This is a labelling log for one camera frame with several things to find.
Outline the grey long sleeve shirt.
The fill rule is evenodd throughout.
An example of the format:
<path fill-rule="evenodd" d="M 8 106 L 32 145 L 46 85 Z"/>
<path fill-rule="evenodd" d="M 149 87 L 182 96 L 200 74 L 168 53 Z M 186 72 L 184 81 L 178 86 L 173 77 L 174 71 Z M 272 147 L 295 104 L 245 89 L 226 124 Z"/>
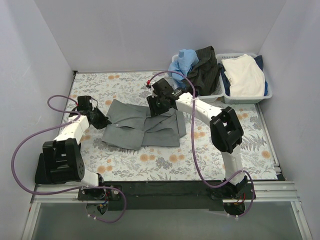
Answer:
<path fill-rule="evenodd" d="M 152 117 L 147 106 L 114 100 L 107 117 L 110 124 L 105 127 L 101 141 L 122 149 L 179 147 L 180 138 L 187 134 L 184 114 L 173 108 Z"/>

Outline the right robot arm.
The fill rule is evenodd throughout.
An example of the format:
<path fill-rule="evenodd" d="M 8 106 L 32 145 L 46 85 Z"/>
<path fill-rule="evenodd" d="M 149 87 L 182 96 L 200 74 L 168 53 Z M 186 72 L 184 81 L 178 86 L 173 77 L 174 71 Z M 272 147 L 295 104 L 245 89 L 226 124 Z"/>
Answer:
<path fill-rule="evenodd" d="M 248 178 L 243 170 L 240 154 L 243 128 L 235 110 L 210 105 L 182 88 L 173 89 L 164 79 L 146 85 L 151 89 L 147 102 L 152 117 L 175 109 L 191 115 L 210 128 L 212 144 L 221 152 L 225 167 L 224 181 L 218 185 L 205 182 L 211 189 L 217 189 L 222 196 L 237 199 L 245 192 Z"/>

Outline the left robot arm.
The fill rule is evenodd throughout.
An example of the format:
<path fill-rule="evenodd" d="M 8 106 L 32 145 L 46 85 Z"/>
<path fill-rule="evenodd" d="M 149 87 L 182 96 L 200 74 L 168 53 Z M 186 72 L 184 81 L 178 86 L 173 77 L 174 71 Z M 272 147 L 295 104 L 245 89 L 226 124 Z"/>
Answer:
<path fill-rule="evenodd" d="M 102 176 L 86 169 L 81 155 L 81 138 L 93 126 L 104 129 L 111 122 L 93 106 L 91 96 L 77 98 L 76 107 L 70 111 L 68 121 L 61 133 L 52 141 L 46 141 L 39 155 L 35 183 L 40 185 L 73 183 L 76 186 L 89 186 L 89 194 L 95 200 L 106 196 Z"/>

